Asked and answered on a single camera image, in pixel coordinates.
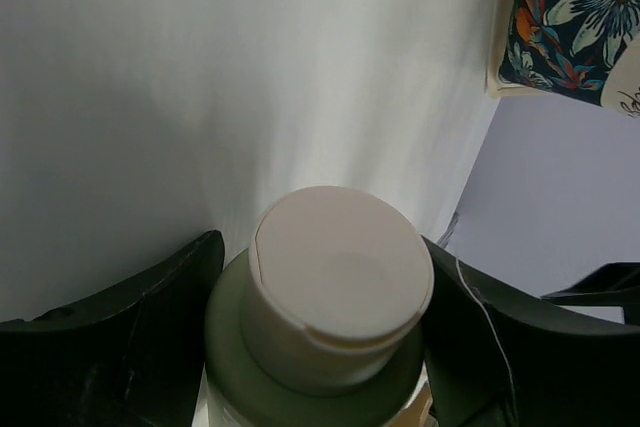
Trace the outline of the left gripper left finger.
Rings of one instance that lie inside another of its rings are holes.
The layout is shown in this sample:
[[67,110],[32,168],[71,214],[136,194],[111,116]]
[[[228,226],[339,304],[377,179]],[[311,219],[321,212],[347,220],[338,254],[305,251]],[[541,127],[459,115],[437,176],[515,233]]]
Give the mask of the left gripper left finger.
[[3,322],[2,425],[191,425],[223,263],[222,235],[208,231],[96,294]]

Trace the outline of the pale bottle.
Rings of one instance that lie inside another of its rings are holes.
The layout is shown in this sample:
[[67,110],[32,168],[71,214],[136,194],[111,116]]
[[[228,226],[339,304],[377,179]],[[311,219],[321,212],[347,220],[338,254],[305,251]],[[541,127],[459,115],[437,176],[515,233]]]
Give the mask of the pale bottle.
[[212,426],[420,426],[428,249],[395,208],[316,186],[263,214],[207,305]]

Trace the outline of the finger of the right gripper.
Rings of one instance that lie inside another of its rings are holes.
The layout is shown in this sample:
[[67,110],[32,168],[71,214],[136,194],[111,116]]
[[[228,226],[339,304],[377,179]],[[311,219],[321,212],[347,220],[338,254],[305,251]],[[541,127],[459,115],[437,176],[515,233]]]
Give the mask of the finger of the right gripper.
[[625,322],[639,321],[639,263],[605,264],[576,284],[542,296],[560,306],[620,307]]

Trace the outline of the beige canvas tote bag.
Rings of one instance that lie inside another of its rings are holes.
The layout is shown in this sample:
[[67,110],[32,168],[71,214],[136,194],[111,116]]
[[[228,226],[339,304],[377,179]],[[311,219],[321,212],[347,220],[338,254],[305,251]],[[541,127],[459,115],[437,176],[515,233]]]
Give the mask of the beige canvas tote bag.
[[639,0],[495,0],[486,83],[638,117]]

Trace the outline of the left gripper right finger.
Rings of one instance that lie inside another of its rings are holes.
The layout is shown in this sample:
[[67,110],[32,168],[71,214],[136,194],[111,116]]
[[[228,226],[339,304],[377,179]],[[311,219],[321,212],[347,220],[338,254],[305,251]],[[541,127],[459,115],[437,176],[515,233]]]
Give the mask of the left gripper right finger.
[[560,306],[428,244],[422,318],[442,426],[635,426],[639,321],[620,307]]

